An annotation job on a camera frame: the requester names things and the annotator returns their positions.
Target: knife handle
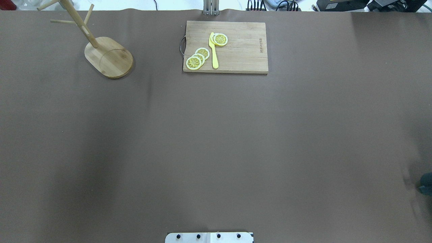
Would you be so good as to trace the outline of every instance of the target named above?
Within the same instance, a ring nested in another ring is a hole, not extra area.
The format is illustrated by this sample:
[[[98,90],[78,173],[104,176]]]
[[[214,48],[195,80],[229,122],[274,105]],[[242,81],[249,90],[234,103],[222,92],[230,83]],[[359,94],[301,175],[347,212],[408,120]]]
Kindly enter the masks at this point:
[[[212,48],[212,65],[214,69],[219,68],[219,62],[217,61],[217,56],[216,56],[216,47]]]

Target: red object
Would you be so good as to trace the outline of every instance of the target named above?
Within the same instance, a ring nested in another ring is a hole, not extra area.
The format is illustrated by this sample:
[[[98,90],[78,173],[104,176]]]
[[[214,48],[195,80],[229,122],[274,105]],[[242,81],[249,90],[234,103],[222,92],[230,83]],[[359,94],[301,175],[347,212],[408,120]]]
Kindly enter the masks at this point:
[[[11,0],[0,0],[1,10],[16,10],[16,5]]]

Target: white label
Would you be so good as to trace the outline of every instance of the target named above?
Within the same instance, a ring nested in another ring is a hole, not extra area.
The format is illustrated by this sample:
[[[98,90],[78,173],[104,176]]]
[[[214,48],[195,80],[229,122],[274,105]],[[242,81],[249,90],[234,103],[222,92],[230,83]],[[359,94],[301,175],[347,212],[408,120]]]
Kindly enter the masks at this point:
[[[327,7],[325,7],[325,9],[334,9],[336,8],[337,3],[330,3],[329,5],[327,5]]]

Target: wooden stand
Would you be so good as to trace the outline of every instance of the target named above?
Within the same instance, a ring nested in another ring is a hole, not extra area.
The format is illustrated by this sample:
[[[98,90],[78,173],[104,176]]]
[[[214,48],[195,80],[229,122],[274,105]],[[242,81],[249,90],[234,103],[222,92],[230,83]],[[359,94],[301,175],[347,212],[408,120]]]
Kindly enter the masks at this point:
[[[90,42],[84,49],[84,55],[99,72],[108,78],[119,78],[129,73],[133,65],[132,54],[122,45],[109,37],[95,38],[87,27],[87,22],[89,21],[90,14],[94,7],[93,4],[90,6],[85,20],[79,16],[78,12],[74,9],[69,0],[52,0],[51,2],[40,6],[38,10],[40,11],[57,2],[60,2],[64,6],[73,21],[52,19],[51,22],[76,24],[79,27]]]

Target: yellow knife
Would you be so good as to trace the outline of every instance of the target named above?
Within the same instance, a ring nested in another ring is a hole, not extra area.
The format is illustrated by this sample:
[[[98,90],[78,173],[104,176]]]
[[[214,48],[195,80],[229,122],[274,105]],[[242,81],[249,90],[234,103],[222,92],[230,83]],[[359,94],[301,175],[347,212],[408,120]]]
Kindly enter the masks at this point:
[[[209,37],[209,46],[212,49],[212,65],[213,65],[213,68],[217,69],[219,67],[219,62],[217,61],[215,44],[213,44],[213,42],[212,42],[213,35],[214,35],[214,32],[212,32],[210,34],[210,37]]]

